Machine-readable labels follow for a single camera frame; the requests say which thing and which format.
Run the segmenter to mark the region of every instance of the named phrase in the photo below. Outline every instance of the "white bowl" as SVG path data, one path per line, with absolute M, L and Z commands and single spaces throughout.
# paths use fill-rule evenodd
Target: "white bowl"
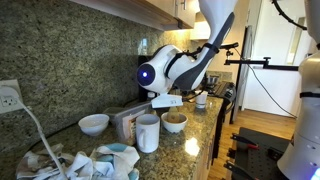
M 184 127 L 187 125 L 188 118 L 184 114 L 179 113 L 180 122 L 179 123 L 171 123 L 167 121 L 168 113 L 163 113 L 161 115 L 161 121 L 163 127 L 171 133 L 179 133 Z
M 98 136 L 107 128 L 109 116 L 106 114 L 94 114 L 82 118 L 78 125 L 82 132 L 89 136 Z

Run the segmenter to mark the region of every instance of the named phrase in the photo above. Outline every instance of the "robot eye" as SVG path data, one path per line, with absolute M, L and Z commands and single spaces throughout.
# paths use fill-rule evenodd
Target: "robot eye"
M 141 86 L 150 85 L 155 79 L 156 73 L 150 64 L 142 64 L 137 72 L 138 82 Z

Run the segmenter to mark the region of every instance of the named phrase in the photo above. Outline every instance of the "crumpled cloth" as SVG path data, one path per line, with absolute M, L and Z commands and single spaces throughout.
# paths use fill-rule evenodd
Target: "crumpled cloth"
M 88 157 L 78 152 L 74 157 L 62 153 L 62 144 L 52 146 L 52 151 L 62 163 L 64 172 L 71 180 L 138 180 L 139 171 L 134 164 L 139 154 L 134 147 L 124 144 L 108 144 L 94 149 Z M 17 179 L 59 179 L 60 172 L 46 149 L 27 152 L 20 161 Z

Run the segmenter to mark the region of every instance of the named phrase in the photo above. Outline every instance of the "white mug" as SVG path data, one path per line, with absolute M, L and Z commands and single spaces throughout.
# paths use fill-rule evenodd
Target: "white mug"
M 136 139 L 138 149 L 151 153 L 159 146 L 160 118 L 153 114 L 143 114 L 136 119 Z
M 205 108 L 206 107 L 206 100 L 207 100 L 207 91 L 203 91 L 200 95 L 196 97 L 196 107 L 197 108 Z

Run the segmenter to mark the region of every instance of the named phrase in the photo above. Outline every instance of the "electrical outlet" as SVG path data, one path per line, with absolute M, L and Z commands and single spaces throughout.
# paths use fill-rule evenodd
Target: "electrical outlet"
M 14 79 L 14 80 L 0 81 L 0 87 L 1 86 L 8 86 L 15 89 L 19 94 L 19 100 L 22 102 L 22 96 L 21 96 L 18 80 Z M 15 98 L 11 96 L 0 95 L 0 114 L 19 110 L 19 109 L 22 109 L 22 106 L 17 102 Z

